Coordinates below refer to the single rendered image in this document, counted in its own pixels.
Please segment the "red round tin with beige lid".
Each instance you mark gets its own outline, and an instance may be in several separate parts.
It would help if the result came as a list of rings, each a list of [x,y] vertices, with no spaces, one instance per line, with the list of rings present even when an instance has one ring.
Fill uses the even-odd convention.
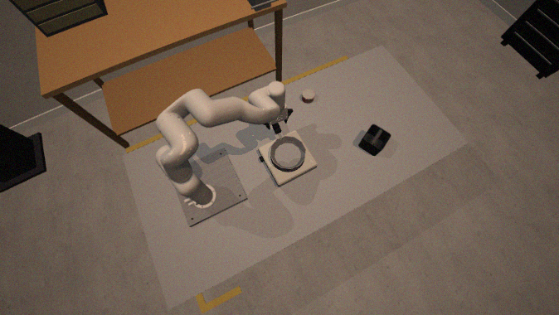
[[[306,104],[310,104],[314,101],[314,96],[315,96],[315,93],[312,90],[306,89],[302,93],[302,100]]]

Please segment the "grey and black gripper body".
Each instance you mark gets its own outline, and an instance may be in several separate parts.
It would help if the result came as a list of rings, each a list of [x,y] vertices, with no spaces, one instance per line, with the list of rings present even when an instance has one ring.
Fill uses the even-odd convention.
[[[288,109],[287,109],[287,105],[285,104],[284,110],[280,112],[279,116],[275,120],[268,122],[268,124],[270,125],[276,124],[278,122],[286,120],[287,118],[288,118]]]

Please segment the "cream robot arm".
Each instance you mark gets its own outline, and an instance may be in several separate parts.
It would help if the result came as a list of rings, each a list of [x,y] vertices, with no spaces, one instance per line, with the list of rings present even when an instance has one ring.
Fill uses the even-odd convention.
[[[211,99],[205,91],[194,89],[173,102],[157,117],[156,127],[168,145],[156,152],[155,160],[164,172],[168,172],[165,175],[177,191],[188,197],[184,200],[185,203],[192,201],[189,206],[194,203],[202,209],[212,206],[216,200],[216,191],[210,185],[207,185],[208,189],[189,164],[188,159],[197,151],[199,143],[184,118],[189,115],[189,111],[206,128],[236,120],[248,124],[266,124],[275,120],[284,110],[284,84],[273,81],[266,87],[253,91],[248,101],[249,103],[237,97]]]

